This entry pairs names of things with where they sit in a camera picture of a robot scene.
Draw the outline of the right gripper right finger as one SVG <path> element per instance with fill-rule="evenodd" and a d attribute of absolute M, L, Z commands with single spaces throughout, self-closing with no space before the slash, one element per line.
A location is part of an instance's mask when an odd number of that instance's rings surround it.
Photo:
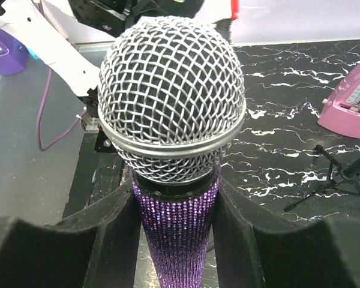
<path fill-rule="evenodd" d="M 220 179 L 213 222 L 220 287 L 360 287 L 360 220 L 303 225 Z"/>

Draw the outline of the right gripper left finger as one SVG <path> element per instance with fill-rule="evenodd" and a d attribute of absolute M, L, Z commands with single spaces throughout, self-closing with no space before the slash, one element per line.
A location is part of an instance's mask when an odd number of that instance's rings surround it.
<path fill-rule="evenodd" d="M 0 287 L 133 287 L 139 237 L 130 181 L 55 225 L 0 217 Z"/>

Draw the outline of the black tripod stand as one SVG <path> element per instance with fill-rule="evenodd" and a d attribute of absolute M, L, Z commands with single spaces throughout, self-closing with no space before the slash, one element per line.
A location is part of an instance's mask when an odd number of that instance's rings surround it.
<path fill-rule="evenodd" d="M 341 184 L 350 184 L 356 189 L 356 193 L 346 190 L 343 190 L 343 192 L 349 195 L 360 197 L 360 157 L 351 165 L 344 168 L 342 164 L 338 162 L 333 156 L 331 156 L 322 145 L 316 145 L 314 152 L 324 156 L 327 160 L 329 160 L 327 179 L 325 183 L 314 192 L 306 195 L 303 199 L 285 207 L 283 209 L 284 212 L 289 212 L 295 209 L 299 204 L 317 194 L 325 194 L 327 190 L 340 190 L 338 187 Z"/>

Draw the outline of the purple glitter microphone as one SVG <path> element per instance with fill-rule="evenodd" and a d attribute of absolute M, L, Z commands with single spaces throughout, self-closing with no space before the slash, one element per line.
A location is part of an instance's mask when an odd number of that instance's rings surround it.
<path fill-rule="evenodd" d="M 190 18 L 139 21 L 101 63 L 100 124 L 130 169 L 161 287 L 202 282 L 221 161 L 245 110 L 235 51 Z"/>

